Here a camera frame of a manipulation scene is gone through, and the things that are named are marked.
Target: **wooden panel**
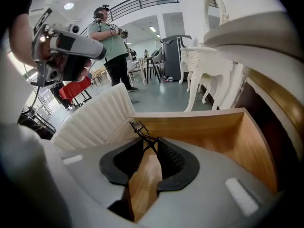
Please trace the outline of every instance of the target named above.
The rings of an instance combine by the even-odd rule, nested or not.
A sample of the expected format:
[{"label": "wooden panel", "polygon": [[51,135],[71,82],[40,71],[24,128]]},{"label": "wooden panel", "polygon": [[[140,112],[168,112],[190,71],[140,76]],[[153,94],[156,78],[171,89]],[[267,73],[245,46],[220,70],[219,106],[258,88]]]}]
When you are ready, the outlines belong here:
[{"label": "wooden panel", "polygon": [[155,152],[147,149],[139,169],[129,181],[134,221],[137,222],[157,199],[156,185],[162,181],[162,168]]},{"label": "wooden panel", "polygon": [[239,123],[244,109],[231,111],[230,114],[227,110],[206,112],[191,117],[139,117],[137,115],[135,120],[141,121],[152,136],[166,136],[172,139],[186,138],[226,132]]},{"label": "wooden panel", "polygon": [[[268,145],[245,109],[232,114],[221,114],[220,110],[215,116],[208,113],[207,116],[136,120],[141,120],[154,137],[168,137],[226,155],[261,180],[273,193],[277,192],[276,171]],[[129,181],[135,222],[156,201],[156,185],[162,180],[161,174],[156,154],[148,149],[138,171]]]},{"label": "wooden panel", "polygon": [[197,117],[136,118],[151,136],[167,137],[216,151],[242,165],[261,180],[273,193],[277,192],[276,171],[263,135],[246,110],[232,114]]},{"label": "wooden panel", "polygon": [[264,136],[249,114],[237,127],[232,149],[234,161],[258,177],[273,193],[277,192],[276,168]]},{"label": "wooden panel", "polygon": [[248,77],[260,86],[282,108],[304,142],[304,106],[275,81],[251,69]]}]

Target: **black shoe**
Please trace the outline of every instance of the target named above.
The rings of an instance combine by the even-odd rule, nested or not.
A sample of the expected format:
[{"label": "black shoe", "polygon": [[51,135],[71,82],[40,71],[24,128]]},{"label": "black shoe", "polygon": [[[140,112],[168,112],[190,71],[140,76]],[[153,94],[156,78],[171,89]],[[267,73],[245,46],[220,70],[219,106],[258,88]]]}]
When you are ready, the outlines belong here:
[{"label": "black shoe", "polygon": [[131,87],[131,88],[127,89],[128,92],[135,92],[137,90],[138,90],[138,88],[135,88],[135,87]]}]

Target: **black pants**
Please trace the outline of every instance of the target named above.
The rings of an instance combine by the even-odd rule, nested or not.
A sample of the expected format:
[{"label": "black pants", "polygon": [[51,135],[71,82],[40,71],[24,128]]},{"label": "black pants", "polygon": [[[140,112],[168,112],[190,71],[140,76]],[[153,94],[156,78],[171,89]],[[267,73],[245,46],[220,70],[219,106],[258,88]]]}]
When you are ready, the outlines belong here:
[{"label": "black pants", "polygon": [[57,101],[67,109],[69,106],[72,106],[72,104],[70,103],[69,100],[62,99],[59,95],[59,89],[61,89],[64,86],[65,85],[63,83],[59,83],[54,88],[51,88],[51,92],[53,96],[57,99]]},{"label": "black pants", "polygon": [[130,89],[130,81],[128,78],[128,66],[125,55],[120,55],[108,61],[105,65],[108,74],[112,80],[112,86],[120,83],[120,79],[124,83],[126,89]]}]

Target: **white vanity table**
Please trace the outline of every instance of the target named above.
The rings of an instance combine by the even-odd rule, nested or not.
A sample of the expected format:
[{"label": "white vanity table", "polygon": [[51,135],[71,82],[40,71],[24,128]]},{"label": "white vanity table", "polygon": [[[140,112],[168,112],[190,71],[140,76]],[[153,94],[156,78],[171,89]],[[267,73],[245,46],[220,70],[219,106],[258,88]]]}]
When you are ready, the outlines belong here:
[{"label": "white vanity table", "polygon": [[227,92],[230,83],[230,71],[232,70],[232,65],[232,61],[221,57],[215,49],[209,47],[182,48],[180,62],[180,84],[184,80],[184,72],[193,72],[191,77],[189,104],[185,112],[190,112],[192,110],[196,91],[203,74],[208,74],[210,76],[222,76],[222,79],[218,81],[218,93],[215,96],[214,104],[212,106],[212,109],[216,110]]},{"label": "white vanity table", "polygon": [[[222,0],[205,0],[205,28],[207,31],[228,22],[229,15],[226,13],[226,9]],[[180,84],[183,82],[184,72],[189,71],[188,76],[188,90],[190,90],[190,97],[188,107],[185,112],[192,110],[196,91],[198,85],[208,80],[210,82],[213,76],[221,76],[217,80],[216,93],[214,94],[214,103],[212,110],[216,110],[217,107],[223,101],[225,94],[228,91],[230,84],[230,71],[233,67],[233,62],[224,59],[217,52],[216,49],[206,46],[201,47],[185,47],[181,48],[181,61],[180,61]],[[204,79],[203,75],[207,74],[208,78]],[[207,94],[210,92],[211,83],[208,84],[207,90],[203,97],[203,103]]]}]

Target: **white pleated fabric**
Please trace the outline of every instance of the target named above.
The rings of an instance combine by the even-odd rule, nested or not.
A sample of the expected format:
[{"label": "white pleated fabric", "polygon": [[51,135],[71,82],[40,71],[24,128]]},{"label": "white pleated fabric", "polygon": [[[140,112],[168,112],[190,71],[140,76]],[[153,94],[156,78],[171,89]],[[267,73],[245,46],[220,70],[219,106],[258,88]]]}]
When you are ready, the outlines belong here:
[{"label": "white pleated fabric", "polygon": [[109,143],[134,114],[128,92],[120,83],[80,107],[51,142],[65,151]]}]

